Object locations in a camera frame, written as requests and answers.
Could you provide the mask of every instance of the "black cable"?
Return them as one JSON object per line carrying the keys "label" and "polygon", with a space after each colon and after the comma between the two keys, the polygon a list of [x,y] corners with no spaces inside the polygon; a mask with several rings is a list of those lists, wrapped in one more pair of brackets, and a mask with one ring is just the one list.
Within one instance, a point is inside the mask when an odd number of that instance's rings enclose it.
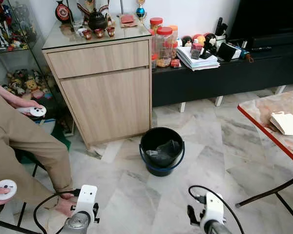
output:
{"label": "black cable", "polygon": [[73,191],[65,191],[65,192],[59,192],[59,193],[55,193],[53,195],[51,195],[50,197],[46,198],[45,200],[43,200],[41,203],[38,204],[38,206],[34,209],[34,221],[35,224],[40,228],[40,230],[43,232],[43,234],[48,234],[47,231],[43,228],[43,226],[38,222],[37,220],[37,210],[40,208],[40,206],[42,206],[44,203],[46,203],[48,200],[62,195],[62,194],[73,194],[74,196],[79,196],[80,193],[80,189],[75,189]]}
{"label": "black cable", "polygon": [[241,234],[244,234],[244,230],[243,230],[243,228],[242,228],[242,226],[241,226],[241,223],[240,223],[240,221],[239,221],[239,219],[238,219],[238,217],[235,215],[235,213],[233,212],[233,210],[230,208],[230,206],[217,194],[217,193],[215,193],[213,190],[211,190],[211,189],[209,189],[209,188],[206,188],[206,187],[204,187],[204,186],[201,186],[201,185],[192,185],[192,186],[190,186],[189,187],[189,189],[188,189],[188,192],[189,192],[189,194],[191,195],[191,197],[193,197],[195,200],[198,200],[198,198],[196,197],[196,196],[194,196],[192,193],[191,193],[191,189],[192,188],[202,188],[202,189],[205,189],[205,190],[207,190],[207,191],[209,191],[209,192],[211,192],[212,194],[214,194],[216,197],[218,197],[218,199],[219,200],[221,200],[222,201],[222,203],[227,207],[227,209],[230,211],[230,213],[232,214],[232,216],[234,217],[234,219],[235,219],[235,221],[237,222],[237,224],[238,224],[238,226],[239,226],[239,229],[240,229],[240,231],[241,231]]}

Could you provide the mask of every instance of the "black teapot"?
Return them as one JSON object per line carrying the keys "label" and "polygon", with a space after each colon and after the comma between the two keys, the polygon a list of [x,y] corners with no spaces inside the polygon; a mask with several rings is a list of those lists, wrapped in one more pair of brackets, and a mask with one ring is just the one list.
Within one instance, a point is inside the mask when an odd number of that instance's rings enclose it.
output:
{"label": "black teapot", "polygon": [[106,29],[107,25],[107,14],[104,17],[101,12],[98,12],[97,9],[94,8],[94,12],[89,15],[89,28],[94,31],[97,28]]}

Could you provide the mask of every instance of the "marble table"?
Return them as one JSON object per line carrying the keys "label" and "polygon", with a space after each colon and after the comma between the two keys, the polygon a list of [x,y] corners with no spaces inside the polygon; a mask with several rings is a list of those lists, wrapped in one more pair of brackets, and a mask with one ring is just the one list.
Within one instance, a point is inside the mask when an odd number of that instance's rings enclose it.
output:
{"label": "marble table", "polygon": [[[255,124],[264,134],[266,134],[277,146],[283,150],[287,156],[293,160],[293,136],[286,136],[270,123],[270,115],[272,112],[284,111],[286,114],[293,114],[293,91],[263,97],[251,101],[246,101],[238,105],[239,111],[244,114],[253,124]],[[288,203],[278,193],[279,191],[293,184],[293,179],[269,190],[265,193],[251,197],[245,201],[236,204],[236,207],[244,206],[250,202],[261,199],[263,197],[275,194],[282,204],[293,216],[293,210]]]}

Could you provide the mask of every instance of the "wooden cabinet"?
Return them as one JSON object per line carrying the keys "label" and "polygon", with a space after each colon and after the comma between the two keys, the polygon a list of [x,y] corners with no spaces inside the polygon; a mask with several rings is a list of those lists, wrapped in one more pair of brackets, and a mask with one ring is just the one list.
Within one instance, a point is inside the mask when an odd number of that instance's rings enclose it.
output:
{"label": "wooden cabinet", "polygon": [[150,129],[151,37],[146,28],[116,27],[114,38],[71,40],[60,35],[56,24],[42,51],[87,148]]}
{"label": "wooden cabinet", "polygon": [[89,144],[150,128],[147,68],[72,78],[61,86]]}

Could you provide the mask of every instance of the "white cabinet leg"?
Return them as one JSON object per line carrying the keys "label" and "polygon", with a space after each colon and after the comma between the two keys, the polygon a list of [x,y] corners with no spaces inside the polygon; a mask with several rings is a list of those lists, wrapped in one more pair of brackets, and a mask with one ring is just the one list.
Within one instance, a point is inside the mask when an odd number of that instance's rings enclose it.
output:
{"label": "white cabinet leg", "polygon": [[218,96],[215,101],[215,106],[220,106],[224,96]]}
{"label": "white cabinet leg", "polygon": [[286,87],[286,85],[278,86],[278,88],[274,94],[281,94],[283,92],[283,90],[285,89],[285,87]]}
{"label": "white cabinet leg", "polygon": [[186,108],[186,103],[185,102],[181,102],[179,105],[179,112],[183,113],[185,111]]}

